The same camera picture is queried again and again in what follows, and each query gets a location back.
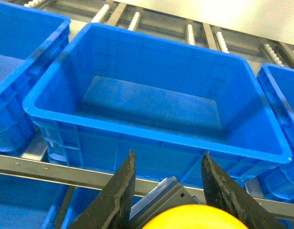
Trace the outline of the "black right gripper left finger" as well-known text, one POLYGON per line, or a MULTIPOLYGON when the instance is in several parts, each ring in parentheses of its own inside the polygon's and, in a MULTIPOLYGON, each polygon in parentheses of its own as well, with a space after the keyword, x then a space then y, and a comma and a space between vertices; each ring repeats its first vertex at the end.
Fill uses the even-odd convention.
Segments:
POLYGON ((131 150, 96 199, 70 229, 127 229, 136 182, 136 153, 131 150))

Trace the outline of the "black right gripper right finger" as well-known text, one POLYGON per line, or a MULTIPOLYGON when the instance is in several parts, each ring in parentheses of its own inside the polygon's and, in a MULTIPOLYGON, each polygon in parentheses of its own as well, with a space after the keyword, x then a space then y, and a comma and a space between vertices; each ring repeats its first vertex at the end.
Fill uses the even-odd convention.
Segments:
POLYGON ((201 176, 208 206, 233 215, 249 229, 287 228, 234 181, 209 153, 201 160, 201 176))

